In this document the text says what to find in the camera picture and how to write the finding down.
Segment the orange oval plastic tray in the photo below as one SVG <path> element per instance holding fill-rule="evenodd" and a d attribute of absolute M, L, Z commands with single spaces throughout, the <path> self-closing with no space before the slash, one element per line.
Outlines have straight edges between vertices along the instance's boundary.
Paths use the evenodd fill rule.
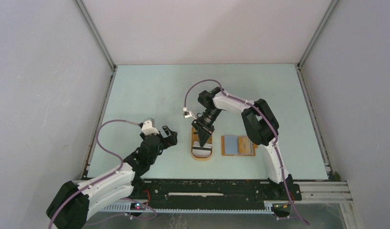
<path fill-rule="evenodd" d="M 191 130 L 191 155 L 196 160 L 208 160 L 213 154 L 213 138 L 210 136 L 204 146 L 200 146 L 199 136 L 194 127 Z"/>

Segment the orange leather card holder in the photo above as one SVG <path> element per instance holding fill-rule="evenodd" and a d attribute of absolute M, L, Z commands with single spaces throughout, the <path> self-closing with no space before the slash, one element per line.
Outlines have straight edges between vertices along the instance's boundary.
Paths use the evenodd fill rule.
<path fill-rule="evenodd" d="M 256 156 L 258 146 L 247 136 L 223 135 L 221 143 L 222 156 Z"/>

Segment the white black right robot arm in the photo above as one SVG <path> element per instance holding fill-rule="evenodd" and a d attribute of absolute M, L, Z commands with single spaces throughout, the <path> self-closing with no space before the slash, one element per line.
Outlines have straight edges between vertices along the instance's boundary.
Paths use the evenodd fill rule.
<path fill-rule="evenodd" d="M 249 140 L 266 149 L 270 193 L 275 199 L 283 199 L 289 194 L 293 177 L 285 167 L 278 146 L 279 123 L 269 105 L 263 99 L 248 101 L 216 87 L 211 91 L 202 91 L 198 102 L 205 108 L 200 117 L 196 117 L 192 126 L 198 135 L 197 146 L 204 147 L 215 128 L 213 123 L 222 111 L 240 114 Z"/>

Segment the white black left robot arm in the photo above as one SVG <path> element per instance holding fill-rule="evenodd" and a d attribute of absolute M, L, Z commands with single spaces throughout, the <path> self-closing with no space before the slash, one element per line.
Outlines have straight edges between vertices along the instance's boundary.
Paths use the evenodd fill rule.
<path fill-rule="evenodd" d="M 81 229 L 90 217 L 115 201 L 142 196 L 142 175 L 164 150 L 177 145 L 178 133 L 164 125 L 162 130 L 166 136 L 162 136 L 151 118 L 132 124 L 141 129 L 140 146 L 126 158 L 108 151 L 119 160 L 115 168 L 80 183 L 64 183 L 46 210 L 49 228 Z"/>

